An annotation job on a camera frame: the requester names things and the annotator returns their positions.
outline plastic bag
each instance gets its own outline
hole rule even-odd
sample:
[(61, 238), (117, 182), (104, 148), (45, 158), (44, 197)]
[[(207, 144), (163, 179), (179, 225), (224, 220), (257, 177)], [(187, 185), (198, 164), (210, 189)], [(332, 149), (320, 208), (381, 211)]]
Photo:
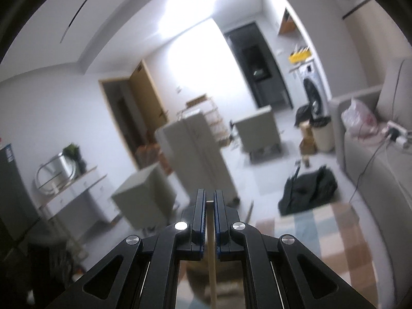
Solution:
[(351, 106), (341, 117), (343, 125), (352, 137), (367, 137), (378, 132), (375, 115), (360, 100), (352, 98)]

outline potted plant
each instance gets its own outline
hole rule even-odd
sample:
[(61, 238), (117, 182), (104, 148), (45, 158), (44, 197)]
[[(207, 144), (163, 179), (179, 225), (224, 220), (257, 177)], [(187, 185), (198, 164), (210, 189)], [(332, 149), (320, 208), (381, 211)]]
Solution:
[(74, 143), (71, 143), (70, 145), (66, 146), (63, 149), (63, 154), (64, 156), (72, 159), (73, 161), (76, 162), (77, 167), (79, 169), (80, 175), (83, 175), (86, 173), (86, 166), (87, 163), (84, 161), (82, 158), (82, 155), (80, 153), (80, 147), (79, 145), (76, 145)]

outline power strip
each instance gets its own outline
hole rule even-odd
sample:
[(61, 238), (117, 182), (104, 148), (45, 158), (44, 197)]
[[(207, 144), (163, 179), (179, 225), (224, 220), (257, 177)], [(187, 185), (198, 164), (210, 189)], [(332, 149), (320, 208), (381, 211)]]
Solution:
[(409, 142), (405, 137), (399, 136), (396, 138), (396, 145), (400, 146), (402, 149), (407, 149), (409, 147)]
[(408, 138), (409, 131), (406, 130), (403, 126), (400, 126), (399, 124), (393, 121), (389, 121), (388, 128), (395, 128), (396, 130), (399, 131), (399, 134), (401, 134), (401, 136)]

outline drawer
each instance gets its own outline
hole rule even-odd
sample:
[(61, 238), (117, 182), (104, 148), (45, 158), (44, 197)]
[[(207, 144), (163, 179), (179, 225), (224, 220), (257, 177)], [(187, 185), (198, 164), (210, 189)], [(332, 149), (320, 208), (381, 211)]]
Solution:
[(114, 192), (114, 187), (110, 183), (107, 177), (104, 177), (102, 180), (98, 181), (96, 184), (89, 188), (89, 193), (91, 198), (94, 201), (99, 199), (108, 199), (112, 196)]
[(110, 223), (119, 214), (119, 209), (115, 205), (112, 199), (102, 198), (97, 201), (93, 201), (102, 221)]
[(76, 198), (70, 189), (65, 189), (60, 194), (56, 195), (47, 205), (46, 208), (50, 217), (55, 216), (59, 211), (61, 211), (67, 204)]
[(88, 172), (83, 175), (81, 178), (77, 179), (71, 186), (70, 189), (76, 196), (79, 196), (89, 187), (96, 183), (99, 180), (99, 174), (96, 170)]
[(112, 203), (109, 208), (104, 210), (104, 216), (105, 216), (106, 222), (108, 223), (112, 222), (112, 220), (114, 220), (119, 214), (120, 214), (119, 209), (114, 203)]

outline black door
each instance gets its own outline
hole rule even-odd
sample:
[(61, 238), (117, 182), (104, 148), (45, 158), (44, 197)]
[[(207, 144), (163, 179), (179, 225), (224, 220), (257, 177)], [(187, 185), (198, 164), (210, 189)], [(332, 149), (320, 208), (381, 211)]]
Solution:
[(256, 23), (225, 34), (258, 107), (293, 108), (275, 59)]

